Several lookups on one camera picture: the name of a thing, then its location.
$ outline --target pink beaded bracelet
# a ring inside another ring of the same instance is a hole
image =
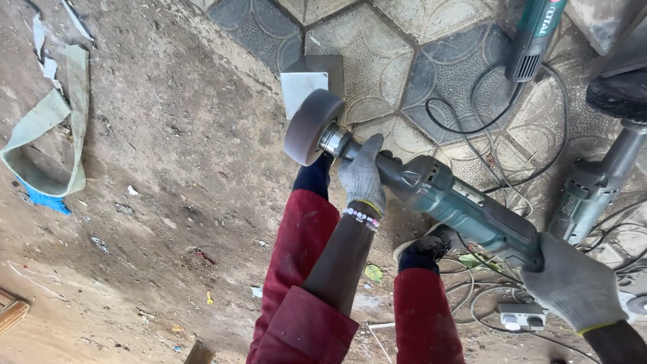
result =
[[[347,207],[342,210],[342,214],[353,215],[355,216],[355,220],[358,222],[366,221],[366,227],[374,233],[377,233],[377,227],[380,226],[380,223],[376,219],[366,216],[363,212],[352,209],[351,207]]]

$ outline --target dusty ground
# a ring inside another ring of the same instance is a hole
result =
[[[34,13],[19,1],[0,1],[4,145],[51,84],[32,53],[27,23]],[[64,45],[90,45],[57,2],[36,4],[43,11],[45,48],[59,60],[65,85]],[[250,287],[263,284],[298,170],[281,149],[285,119],[278,81],[191,5],[74,4],[87,16],[98,48],[91,51],[83,151],[88,185],[65,199],[72,214],[64,216],[25,205],[17,196],[21,188],[11,185],[15,178],[0,168],[0,286],[32,304],[27,317],[0,338],[0,362],[182,363],[196,337],[217,349],[216,362],[243,362],[260,308]],[[69,175],[71,157],[64,139],[51,133],[27,150],[61,180]],[[128,185],[140,194],[129,195]],[[331,201],[341,206],[344,193],[335,176],[331,188]],[[135,213],[120,214],[115,203]],[[386,278],[371,290],[360,281],[354,319],[393,320],[397,268],[391,245],[420,235],[429,224],[389,201],[369,256]],[[215,264],[193,255],[196,247]],[[446,283],[466,278],[448,277]],[[213,305],[206,302],[207,291]],[[488,301],[496,300],[485,299],[480,312],[491,310]],[[551,322],[547,336],[588,351],[563,323]],[[586,362],[533,337],[494,334],[475,324],[459,330],[469,363],[547,363],[555,350],[574,363]],[[377,335],[393,357],[393,329]],[[362,327],[347,361],[386,358]]]

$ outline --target hand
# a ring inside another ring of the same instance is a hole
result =
[[[384,137],[382,134],[375,134],[370,137],[357,153],[351,162],[342,159],[339,166],[339,179],[346,190],[346,204],[354,201],[364,202],[373,207],[380,216],[384,216],[386,208],[386,196],[384,187],[380,182],[380,175],[377,172],[375,158],[382,148]]]
[[[611,268],[549,233],[539,233],[538,238],[544,271],[522,269],[521,277],[528,292],[543,306],[580,335],[628,318],[620,307],[618,283]]]

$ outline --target green angle grinder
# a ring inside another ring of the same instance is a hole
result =
[[[285,153],[304,166],[323,151],[353,160],[362,145],[339,127],[344,111],[345,102],[335,94],[313,91],[285,132]],[[418,155],[401,164],[380,154],[376,164],[382,184],[414,210],[428,213],[513,266],[543,271],[535,226],[456,178],[438,159]]]
[[[623,128],[601,161],[581,159],[571,166],[548,231],[573,245],[582,242],[620,194],[647,137],[647,69],[596,78],[586,90],[586,102],[620,118]]]
[[[505,65],[505,78],[512,82],[532,80],[560,23],[566,0],[528,0],[517,24],[512,54]]]

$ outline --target gray work glove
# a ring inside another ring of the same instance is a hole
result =
[[[367,203],[379,212],[380,216],[384,216],[386,197],[375,165],[375,158],[383,142],[382,134],[370,137],[352,162],[342,159],[337,172],[346,190],[346,204],[353,201]]]
[[[545,260],[541,273],[521,270],[528,292],[550,311],[584,332],[626,320],[618,283],[611,268],[586,256],[567,242],[539,233]]]

